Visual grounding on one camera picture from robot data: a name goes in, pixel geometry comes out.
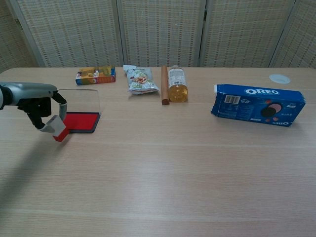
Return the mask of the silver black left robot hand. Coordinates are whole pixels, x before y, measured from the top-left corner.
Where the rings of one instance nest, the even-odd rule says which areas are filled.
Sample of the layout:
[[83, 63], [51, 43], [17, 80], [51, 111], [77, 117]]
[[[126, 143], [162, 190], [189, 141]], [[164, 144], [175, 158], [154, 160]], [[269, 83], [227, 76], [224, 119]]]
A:
[[[51, 100], [59, 104], [59, 115], [44, 123], [42, 118], [51, 115]], [[67, 114], [67, 101], [59, 94], [57, 87], [51, 84], [1, 82], [0, 109], [5, 106], [16, 106], [25, 112], [33, 126], [41, 132], [59, 136], [66, 128], [63, 120]]]

